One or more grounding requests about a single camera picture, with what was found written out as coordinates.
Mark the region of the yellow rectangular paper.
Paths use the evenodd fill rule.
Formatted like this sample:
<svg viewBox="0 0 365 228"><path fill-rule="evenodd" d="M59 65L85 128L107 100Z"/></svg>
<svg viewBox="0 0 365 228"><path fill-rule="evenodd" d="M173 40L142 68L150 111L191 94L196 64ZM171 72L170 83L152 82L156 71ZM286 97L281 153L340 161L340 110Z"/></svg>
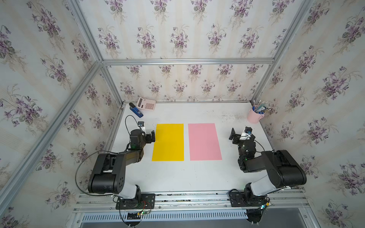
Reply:
<svg viewBox="0 0 365 228"><path fill-rule="evenodd" d="M157 124L153 162L184 161L184 128L182 123Z"/></svg>

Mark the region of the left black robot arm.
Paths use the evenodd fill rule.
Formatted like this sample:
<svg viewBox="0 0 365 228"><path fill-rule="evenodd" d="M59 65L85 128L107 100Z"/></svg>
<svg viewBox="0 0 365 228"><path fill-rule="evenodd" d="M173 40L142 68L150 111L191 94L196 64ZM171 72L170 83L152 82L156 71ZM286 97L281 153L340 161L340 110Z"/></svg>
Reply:
<svg viewBox="0 0 365 228"><path fill-rule="evenodd" d="M124 152L99 154L88 182L88 192L98 195L112 194L127 200L139 198L139 186L126 181L126 167L140 162L146 144L155 141L155 131L146 134L135 129L130 133L130 143Z"/></svg>

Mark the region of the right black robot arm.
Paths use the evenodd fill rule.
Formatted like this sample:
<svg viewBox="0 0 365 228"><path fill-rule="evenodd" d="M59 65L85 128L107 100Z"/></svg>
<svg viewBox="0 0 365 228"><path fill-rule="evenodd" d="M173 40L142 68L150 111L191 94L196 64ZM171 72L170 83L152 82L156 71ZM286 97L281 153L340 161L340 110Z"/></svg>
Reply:
<svg viewBox="0 0 365 228"><path fill-rule="evenodd" d="M228 195L232 207L265 208L270 204L270 193L307 182L306 173L288 151L258 151L258 142L252 134L252 128L246 126L242 134L237 134L232 129L229 140L238 147L238 165L241 171L267 173L261 179L246 184L242 192L237 189L230 190Z"/></svg>

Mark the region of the pink rectangular paper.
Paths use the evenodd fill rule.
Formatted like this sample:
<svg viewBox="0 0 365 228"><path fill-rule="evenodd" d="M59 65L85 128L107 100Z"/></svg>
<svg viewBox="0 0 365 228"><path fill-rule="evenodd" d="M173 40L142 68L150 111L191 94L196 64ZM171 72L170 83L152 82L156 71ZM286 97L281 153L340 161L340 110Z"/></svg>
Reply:
<svg viewBox="0 0 365 228"><path fill-rule="evenodd" d="M191 161L222 160L214 123L189 123L188 133Z"/></svg>

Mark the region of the pink pen cup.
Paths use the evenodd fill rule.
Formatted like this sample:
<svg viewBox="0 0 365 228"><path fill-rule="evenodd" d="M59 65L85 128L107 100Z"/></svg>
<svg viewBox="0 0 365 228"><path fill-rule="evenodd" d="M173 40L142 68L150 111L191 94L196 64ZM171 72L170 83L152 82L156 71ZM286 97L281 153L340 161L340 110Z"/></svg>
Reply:
<svg viewBox="0 0 365 228"><path fill-rule="evenodd" d="M265 116L265 114L262 113L256 113L255 107L252 107L247 115L247 120L251 124L258 124L260 120Z"/></svg>

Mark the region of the pink calculator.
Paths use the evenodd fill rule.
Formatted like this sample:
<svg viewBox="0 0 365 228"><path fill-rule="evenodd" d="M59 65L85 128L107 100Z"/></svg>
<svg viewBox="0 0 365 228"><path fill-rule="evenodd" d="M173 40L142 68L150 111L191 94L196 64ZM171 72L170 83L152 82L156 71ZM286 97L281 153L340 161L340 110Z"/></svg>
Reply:
<svg viewBox="0 0 365 228"><path fill-rule="evenodd" d="M138 109L154 111L156 107L156 101L140 97L136 104Z"/></svg>

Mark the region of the pens in cup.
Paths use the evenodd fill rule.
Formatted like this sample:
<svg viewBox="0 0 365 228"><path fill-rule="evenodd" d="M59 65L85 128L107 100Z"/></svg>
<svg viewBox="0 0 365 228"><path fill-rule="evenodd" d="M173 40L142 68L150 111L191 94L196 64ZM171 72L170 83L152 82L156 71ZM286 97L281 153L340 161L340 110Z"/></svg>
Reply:
<svg viewBox="0 0 365 228"><path fill-rule="evenodd" d="M254 106L252 107L252 111L260 115L265 114L265 112L268 111L269 109L271 109L269 103L263 102L262 100L260 100L257 104L254 104Z"/></svg>

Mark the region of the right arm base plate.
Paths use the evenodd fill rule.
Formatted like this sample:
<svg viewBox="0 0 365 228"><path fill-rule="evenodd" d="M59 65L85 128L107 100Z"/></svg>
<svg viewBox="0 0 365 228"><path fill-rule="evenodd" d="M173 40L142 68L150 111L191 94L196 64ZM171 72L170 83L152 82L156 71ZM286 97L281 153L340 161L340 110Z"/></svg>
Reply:
<svg viewBox="0 0 365 228"><path fill-rule="evenodd" d="M240 192L232 189L228 192L231 207L255 207L260 210L270 205L270 199L267 196L255 196L252 193Z"/></svg>

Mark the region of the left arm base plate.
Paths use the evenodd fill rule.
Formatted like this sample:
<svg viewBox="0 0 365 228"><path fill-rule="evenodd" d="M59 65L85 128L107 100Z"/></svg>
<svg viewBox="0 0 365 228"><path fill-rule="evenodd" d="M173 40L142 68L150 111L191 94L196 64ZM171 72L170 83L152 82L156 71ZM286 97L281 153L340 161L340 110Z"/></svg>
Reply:
<svg viewBox="0 0 365 228"><path fill-rule="evenodd" d="M142 193L133 199L118 198L116 210L150 210L155 207L156 195L154 193Z"/></svg>

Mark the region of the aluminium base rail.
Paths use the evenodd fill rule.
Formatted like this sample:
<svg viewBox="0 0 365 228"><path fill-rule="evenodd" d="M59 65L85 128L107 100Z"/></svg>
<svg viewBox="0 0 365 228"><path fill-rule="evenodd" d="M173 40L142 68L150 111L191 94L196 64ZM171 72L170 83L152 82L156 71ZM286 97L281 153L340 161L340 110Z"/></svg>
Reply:
<svg viewBox="0 0 365 228"><path fill-rule="evenodd" d="M187 211L231 209L228 191L192 191L192 192L155 192L151 203L153 211ZM309 208L304 192L297 189L284 189L270 193L270 209L273 208ZM72 213L117 212L117 197L91 197L80 194Z"/></svg>

